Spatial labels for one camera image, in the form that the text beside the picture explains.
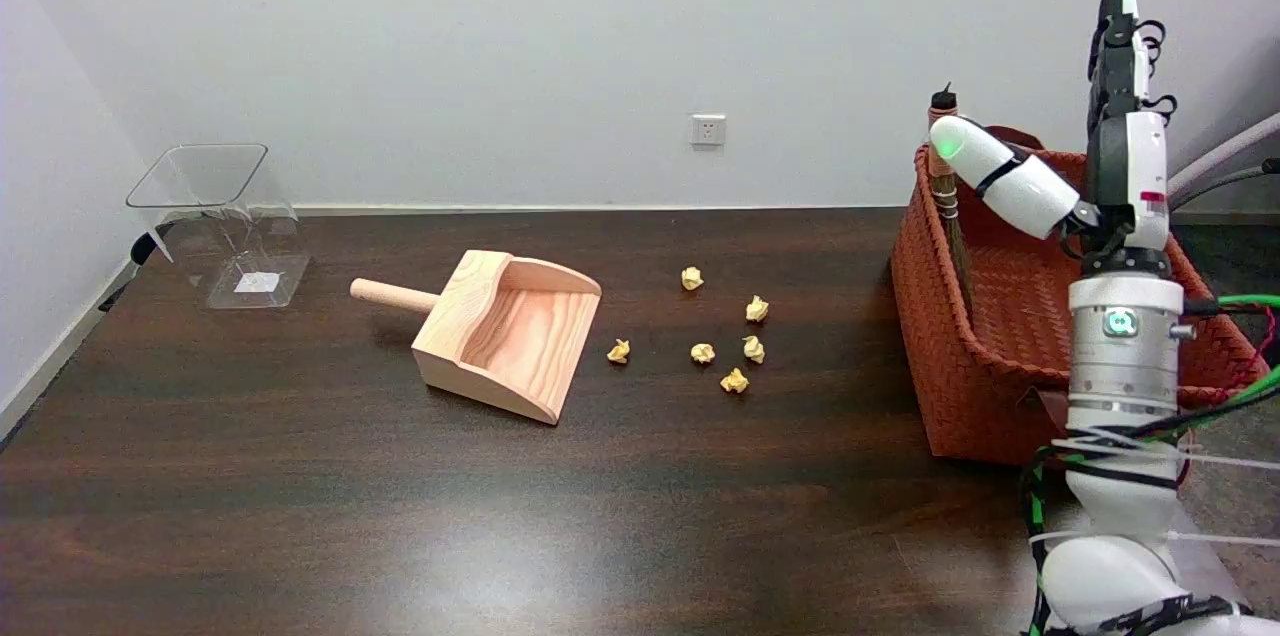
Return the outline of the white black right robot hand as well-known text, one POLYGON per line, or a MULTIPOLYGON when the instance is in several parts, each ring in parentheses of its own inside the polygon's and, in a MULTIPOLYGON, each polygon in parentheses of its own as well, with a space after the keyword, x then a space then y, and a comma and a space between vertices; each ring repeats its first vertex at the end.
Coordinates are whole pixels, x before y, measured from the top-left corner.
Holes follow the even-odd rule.
POLYGON ((1083 188, 1074 188, 1042 157, 1000 139, 968 116, 941 116, 931 148, 1019 232, 1073 250, 1085 276, 1147 273, 1169 279, 1166 127, 1170 113, 1151 99, 1151 54, 1164 26, 1144 20, 1137 0, 1101 0, 1091 38, 1085 113, 1088 145, 1083 188), (1144 35, 1151 26, 1155 35, 1144 35))

